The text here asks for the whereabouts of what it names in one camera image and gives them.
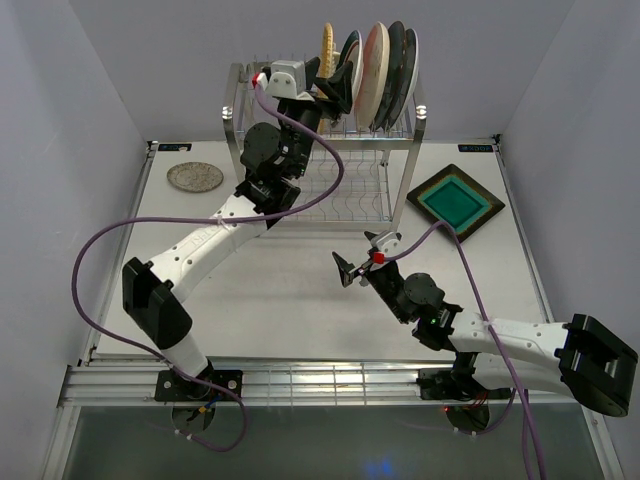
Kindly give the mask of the yellow woven square plate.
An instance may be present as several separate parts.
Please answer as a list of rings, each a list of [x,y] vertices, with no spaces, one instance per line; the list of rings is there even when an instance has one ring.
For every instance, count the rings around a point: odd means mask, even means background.
[[[327,22],[323,27],[319,77],[328,79],[334,74],[335,60],[339,57],[339,53],[335,51],[335,48],[334,29],[332,24]]]

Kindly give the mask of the white plate green red rim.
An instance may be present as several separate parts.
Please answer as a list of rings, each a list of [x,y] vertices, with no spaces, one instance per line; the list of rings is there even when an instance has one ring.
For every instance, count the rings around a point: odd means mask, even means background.
[[[362,76],[363,76],[363,40],[359,30],[352,31],[347,40],[345,41],[341,53],[338,57],[338,62],[335,70],[342,67],[345,62],[351,62],[353,64],[351,87],[352,87],[352,99],[356,100],[359,94]]]

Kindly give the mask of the pink cream floral plate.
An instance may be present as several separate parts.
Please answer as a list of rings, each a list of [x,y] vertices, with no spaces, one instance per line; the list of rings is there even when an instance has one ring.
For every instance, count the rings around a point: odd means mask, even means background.
[[[384,93],[390,53],[387,27],[376,22],[363,48],[363,75],[355,103],[359,130],[369,129],[376,117]]]

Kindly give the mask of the steel two-tier dish rack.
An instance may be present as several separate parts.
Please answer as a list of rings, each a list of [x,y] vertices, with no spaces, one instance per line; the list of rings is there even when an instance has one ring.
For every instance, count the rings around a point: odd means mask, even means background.
[[[229,68],[222,107],[223,129],[235,175],[244,178],[240,163],[245,134],[260,121],[276,124],[254,99],[251,76],[265,64],[233,63]],[[345,173],[340,186],[326,199],[299,214],[281,220],[284,230],[380,232],[399,227],[406,194],[426,129],[426,105],[417,84],[413,99],[395,126],[388,130],[360,130],[354,115],[343,116],[321,129],[325,140],[340,154]]]

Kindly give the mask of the dark blue round plate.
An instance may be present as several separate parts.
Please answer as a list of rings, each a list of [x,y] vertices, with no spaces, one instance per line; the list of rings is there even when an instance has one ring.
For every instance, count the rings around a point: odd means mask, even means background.
[[[392,105],[396,100],[401,83],[404,55],[406,49],[405,26],[396,20],[388,27],[390,40],[388,69],[381,102],[374,118],[373,129],[386,129]]]

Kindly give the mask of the white plate teal lettered rim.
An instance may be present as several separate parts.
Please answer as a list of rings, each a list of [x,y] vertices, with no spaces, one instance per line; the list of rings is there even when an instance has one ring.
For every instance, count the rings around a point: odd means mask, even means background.
[[[405,68],[405,80],[402,86],[401,102],[399,103],[399,113],[396,120],[400,120],[407,109],[412,98],[419,75],[419,41],[414,29],[406,30],[407,39],[407,65]]]

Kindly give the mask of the green black square plate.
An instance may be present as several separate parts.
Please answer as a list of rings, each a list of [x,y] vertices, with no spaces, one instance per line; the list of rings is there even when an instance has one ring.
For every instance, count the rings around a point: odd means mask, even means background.
[[[447,222],[460,242],[505,208],[500,199],[454,164],[413,188],[406,199],[431,222]]]

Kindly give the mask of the speckled grey round plate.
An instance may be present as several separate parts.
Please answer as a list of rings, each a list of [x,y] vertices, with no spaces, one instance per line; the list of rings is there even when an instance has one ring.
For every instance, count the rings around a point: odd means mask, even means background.
[[[171,167],[166,174],[171,186],[187,193],[206,193],[219,187],[223,172],[206,162],[184,162]]]

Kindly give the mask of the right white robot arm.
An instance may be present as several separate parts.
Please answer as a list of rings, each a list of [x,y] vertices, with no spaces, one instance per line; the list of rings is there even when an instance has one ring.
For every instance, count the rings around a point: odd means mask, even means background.
[[[464,401],[513,388],[565,395],[609,417],[629,413],[638,354],[595,317],[528,323],[481,314],[449,303],[427,273],[400,273],[400,234],[366,235],[367,259],[356,266],[332,255],[343,286],[369,285],[413,337],[434,351],[454,353],[453,366],[422,388],[433,398]]]

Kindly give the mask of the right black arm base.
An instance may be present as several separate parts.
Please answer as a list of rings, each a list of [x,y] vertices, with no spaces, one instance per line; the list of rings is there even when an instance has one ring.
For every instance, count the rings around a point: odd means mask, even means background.
[[[477,399],[483,388],[457,382],[449,370],[419,369],[415,380],[422,400],[471,401]]]

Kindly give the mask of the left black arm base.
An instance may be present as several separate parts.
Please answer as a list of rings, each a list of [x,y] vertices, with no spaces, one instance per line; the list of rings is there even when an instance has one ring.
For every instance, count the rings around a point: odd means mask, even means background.
[[[205,382],[226,388],[240,397],[244,372],[242,370],[214,370]],[[160,371],[153,399],[157,402],[232,401],[232,397],[210,386],[187,380],[173,370]]]

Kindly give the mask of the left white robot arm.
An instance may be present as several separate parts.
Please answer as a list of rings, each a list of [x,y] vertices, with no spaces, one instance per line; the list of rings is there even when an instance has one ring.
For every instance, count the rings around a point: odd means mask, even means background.
[[[181,372],[178,388],[190,399],[205,397],[213,367],[192,334],[193,321],[182,303],[215,267],[246,242],[259,237],[292,210],[312,146],[323,119],[337,121],[353,105],[354,64],[343,62],[331,75],[321,61],[275,61],[256,73],[256,99],[278,101],[276,124],[259,122],[244,135],[243,181],[212,216],[212,224],[192,231],[147,262],[132,258],[122,271],[123,309]]]

